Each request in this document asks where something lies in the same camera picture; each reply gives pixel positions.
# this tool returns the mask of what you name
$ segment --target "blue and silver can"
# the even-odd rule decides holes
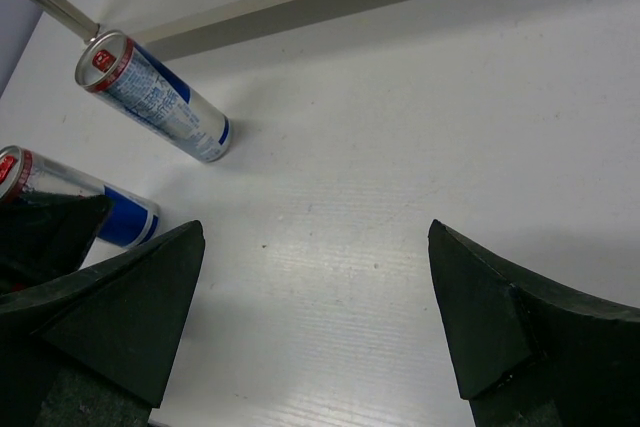
[[[151,239],[160,209],[153,202],[15,145],[0,150],[0,203],[19,202],[24,194],[89,197],[106,195],[113,209],[98,238],[130,248]]]
[[[201,162],[231,142],[229,119],[162,62],[117,30],[84,51],[76,82]]]

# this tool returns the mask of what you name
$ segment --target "can rim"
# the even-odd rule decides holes
[[[120,30],[109,30],[108,32],[105,32],[104,34],[100,34],[98,37],[96,37],[95,40],[91,42],[91,44],[89,44],[89,46],[85,49],[85,51],[80,56],[78,63],[76,64],[76,70],[74,74],[76,83],[80,87],[84,89],[91,89],[99,85],[100,83],[104,82],[105,79],[107,79],[110,75],[112,75],[116,71],[116,69],[118,68],[118,65],[120,64],[120,61],[122,60],[122,57],[125,55],[126,48],[122,49],[122,52],[118,54],[118,56],[116,57],[116,61],[113,63],[113,65],[109,67],[109,70],[107,70],[106,72],[103,72],[103,75],[100,76],[98,80],[90,84],[86,83],[84,80],[85,79],[84,69],[86,67],[86,64],[91,62],[91,59],[98,52],[102,44],[104,44],[105,41],[113,37],[120,37],[120,36],[124,37],[126,42],[127,36],[123,32],[121,32]]]
[[[9,176],[5,181],[0,183],[0,204],[11,200],[11,194],[18,184],[22,169],[24,168],[24,149],[17,145],[8,145],[0,150],[0,160],[7,155],[15,156],[18,162],[11,168]]]

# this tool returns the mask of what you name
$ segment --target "white desk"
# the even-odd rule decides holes
[[[153,419],[470,427],[427,229],[640,306],[639,31],[640,0],[416,0],[173,61],[238,128],[203,166],[76,87],[43,18],[0,139],[204,224]]]

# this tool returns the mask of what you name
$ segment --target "black object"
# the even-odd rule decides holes
[[[78,270],[112,207],[104,195],[26,198],[28,204],[0,207],[0,278],[7,290]]]
[[[535,274],[438,221],[429,258],[478,427],[640,425],[640,309]]]
[[[162,400],[203,254],[202,226],[190,222],[0,296],[0,425],[146,425]]]

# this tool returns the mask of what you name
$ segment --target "wall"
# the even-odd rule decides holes
[[[41,10],[28,0],[0,0],[0,96],[31,37]]]

